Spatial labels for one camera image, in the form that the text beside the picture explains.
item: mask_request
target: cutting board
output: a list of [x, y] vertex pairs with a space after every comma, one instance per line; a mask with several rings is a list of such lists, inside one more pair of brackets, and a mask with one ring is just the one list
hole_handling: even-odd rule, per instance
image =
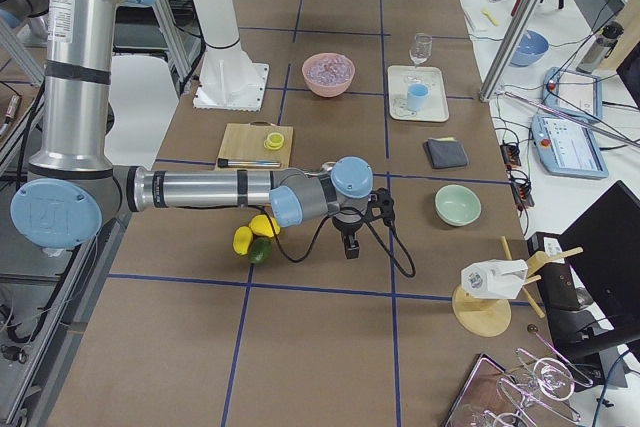
[[[284, 135], [284, 145], [280, 150], [267, 150], [264, 140], [271, 132]], [[234, 160], [275, 160], [281, 168], [289, 167], [293, 127], [282, 125], [227, 124], [218, 152], [218, 158]]]

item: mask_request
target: computer monitor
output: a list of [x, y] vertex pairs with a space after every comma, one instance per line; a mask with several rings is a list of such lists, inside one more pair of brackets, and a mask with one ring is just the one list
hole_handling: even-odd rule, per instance
[[575, 273], [614, 329], [558, 345], [570, 359], [627, 344], [640, 353], [640, 199], [613, 184], [558, 238], [563, 250], [582, 247], [570, 259]]

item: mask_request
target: yellow ring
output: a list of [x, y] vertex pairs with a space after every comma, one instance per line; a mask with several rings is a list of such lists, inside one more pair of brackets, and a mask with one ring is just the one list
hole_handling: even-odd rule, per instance
[[264, 140], [264, 148], [267, 150], [280, 150], [284, 145], [284, 135], [280, 132], [271, 132]]

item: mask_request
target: white cup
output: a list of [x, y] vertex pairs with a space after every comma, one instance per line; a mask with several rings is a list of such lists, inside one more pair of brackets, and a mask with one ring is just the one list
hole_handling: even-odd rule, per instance
[[418, 112], [427, 104], [429, 89], [424, 84], [411, 84], [407, 89], [407, 110]]

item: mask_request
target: bottle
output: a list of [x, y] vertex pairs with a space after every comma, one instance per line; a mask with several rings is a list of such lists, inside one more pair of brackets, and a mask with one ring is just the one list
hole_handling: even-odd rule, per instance
[[618, 43], [618, 37], [620, 37], [623, 32], [624, 29], [619, 23], [611, 22], [608, 24], [602, 29], [602, 32], [598, 34], [596, 41], [582, 58], [576, 70], [578, 72], [584, 72], [585, 74], [593, 72], [600, 65], [600, 62], [609, 56]]

